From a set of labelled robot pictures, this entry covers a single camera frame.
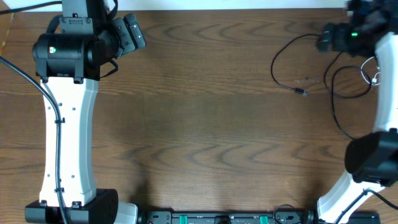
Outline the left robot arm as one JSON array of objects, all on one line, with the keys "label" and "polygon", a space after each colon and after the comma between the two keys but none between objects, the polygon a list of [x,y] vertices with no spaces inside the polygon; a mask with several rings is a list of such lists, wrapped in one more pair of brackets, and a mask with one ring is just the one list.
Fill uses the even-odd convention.
[{"label": "left robot arm", "polygon": [[46,120],[45,175],[39,199],[25,208],[29,223],[145,223],[133,203],[99,189],[92,166],[92,124],[100,68],[145,47],[134,14],[117,16],[104,1],[63,1],[62,14],[32,54]]}]

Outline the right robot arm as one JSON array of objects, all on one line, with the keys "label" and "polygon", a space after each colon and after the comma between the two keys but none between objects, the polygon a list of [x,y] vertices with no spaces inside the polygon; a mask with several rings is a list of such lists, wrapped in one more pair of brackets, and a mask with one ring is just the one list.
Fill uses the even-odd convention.
[{"label": "right robot arm", "polygon": [[397,0],[348,1],[349,22],[327,24],[317,48],[375,57],[381,81],[371,132],[346,148],[345,171],[317,200],[311,223],[348,223],[370,196],[397,182]]}]

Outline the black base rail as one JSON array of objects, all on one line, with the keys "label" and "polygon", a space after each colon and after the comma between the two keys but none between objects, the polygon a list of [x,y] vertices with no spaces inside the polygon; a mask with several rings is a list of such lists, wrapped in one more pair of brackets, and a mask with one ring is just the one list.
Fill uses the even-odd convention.
[{"label": "black base rail", "polygon": [[146,224],[304,224],[315,223],[305,212],[281,210],[276,213],[175,213],[168,211],[147,212],[138,218]]}]

